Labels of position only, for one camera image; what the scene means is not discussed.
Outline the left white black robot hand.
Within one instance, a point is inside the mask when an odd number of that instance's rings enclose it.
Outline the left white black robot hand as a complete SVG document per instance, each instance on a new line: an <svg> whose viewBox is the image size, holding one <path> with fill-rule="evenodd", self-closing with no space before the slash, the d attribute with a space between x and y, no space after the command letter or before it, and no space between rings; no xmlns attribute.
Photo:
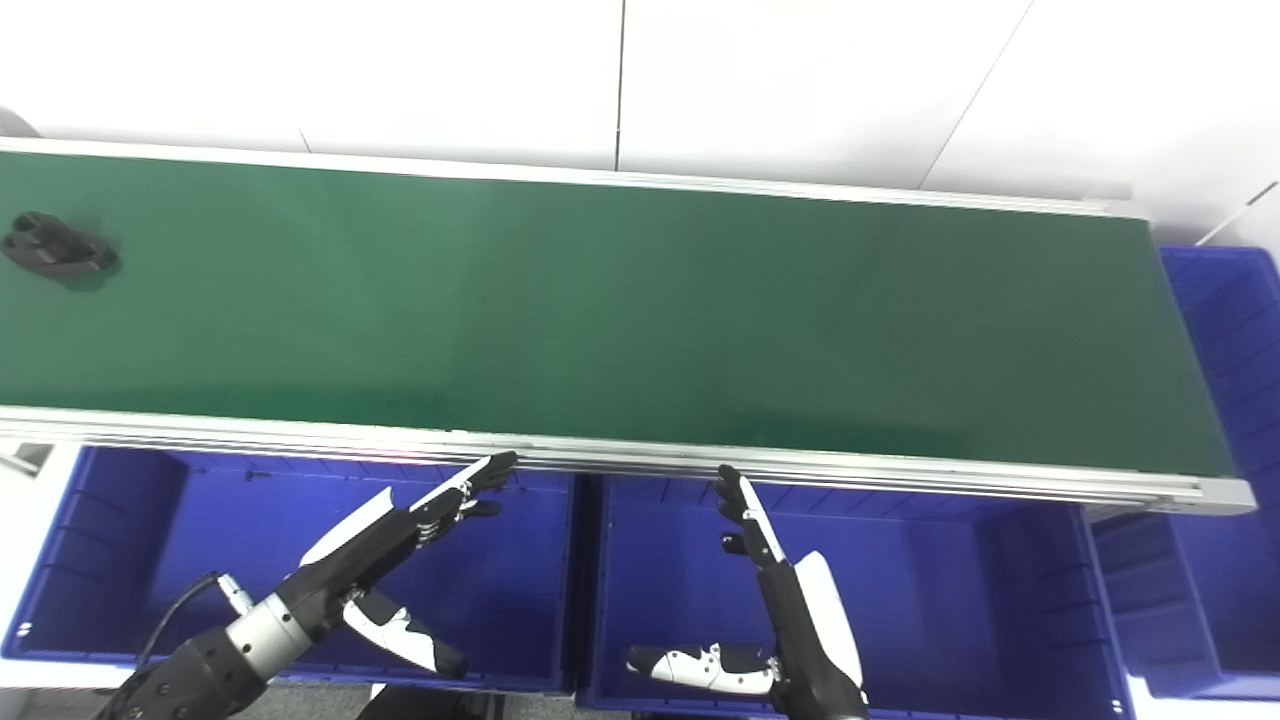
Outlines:
<svg viewBox="0 0 1280 720"><path fill-rule="evenodd" d="M481 457L407 507L396 506L388 489L376 495L334 525L271 593L278 619L310 644L347 626L415 666L463 678L466 657L433 637L378 583L461 521L498 515L500 503L481 495L502 489L517 461L515 451Z"/></svg>

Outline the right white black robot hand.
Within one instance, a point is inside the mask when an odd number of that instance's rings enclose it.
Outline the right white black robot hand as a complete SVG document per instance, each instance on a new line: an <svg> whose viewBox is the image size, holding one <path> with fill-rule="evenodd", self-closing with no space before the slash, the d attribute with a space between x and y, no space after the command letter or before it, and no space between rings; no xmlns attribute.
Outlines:
<svg viewBox="0 0 1280 720"><path fill-rule="evenodd" d="M750 644L634 644L625 666L640 676L722 694L765 697L788 719L867 719L869 700L858 644L823 553L790 560L751 482L722 464L719 514L737 529L726 553L751 562L774 651Z"/></svg>

